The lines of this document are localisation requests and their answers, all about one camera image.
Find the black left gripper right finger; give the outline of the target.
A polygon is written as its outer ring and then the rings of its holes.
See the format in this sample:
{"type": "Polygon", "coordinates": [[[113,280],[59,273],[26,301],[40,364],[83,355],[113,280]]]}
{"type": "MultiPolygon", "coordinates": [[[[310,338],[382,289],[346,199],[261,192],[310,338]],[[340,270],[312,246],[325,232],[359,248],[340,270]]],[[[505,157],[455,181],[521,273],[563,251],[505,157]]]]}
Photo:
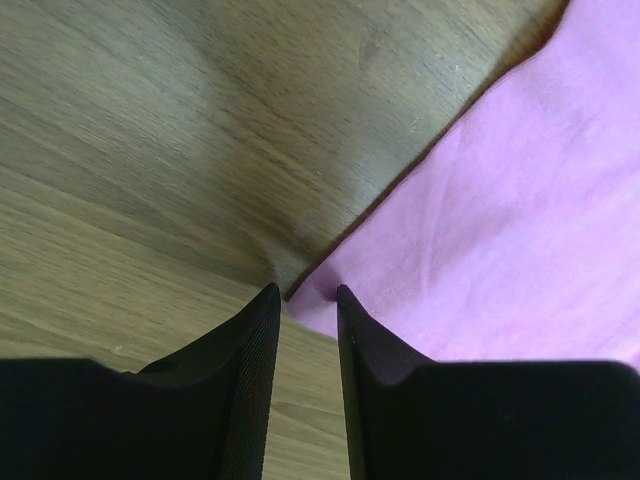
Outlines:
{"type": "Polygon", "coordinates": [[[424,356],[337,290],[354,479],[635,479],[639,375],[611,361],[424,356]]]}

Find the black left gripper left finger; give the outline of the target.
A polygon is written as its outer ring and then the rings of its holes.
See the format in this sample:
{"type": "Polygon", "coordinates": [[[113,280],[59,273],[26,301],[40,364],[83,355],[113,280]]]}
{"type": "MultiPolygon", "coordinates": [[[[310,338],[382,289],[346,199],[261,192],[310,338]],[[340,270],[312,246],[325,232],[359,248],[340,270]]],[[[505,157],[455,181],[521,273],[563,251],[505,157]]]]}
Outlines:
{"type": "Polygon", "coordinates": [[[280,330],[267,285],[138,372],[82,358],[1,364],[5,479],[258,479],[280,330]]]}

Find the pink polo shirt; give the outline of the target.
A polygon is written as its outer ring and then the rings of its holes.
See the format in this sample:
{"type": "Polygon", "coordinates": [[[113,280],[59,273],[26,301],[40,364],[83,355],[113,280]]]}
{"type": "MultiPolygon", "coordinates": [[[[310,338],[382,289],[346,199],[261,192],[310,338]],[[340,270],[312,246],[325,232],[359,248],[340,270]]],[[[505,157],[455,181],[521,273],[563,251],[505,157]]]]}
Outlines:
{"type": "Polygon", "coordinates": [[[425,355],[639,362],[639,5],[573,1],[288,302],[425,355]]]}

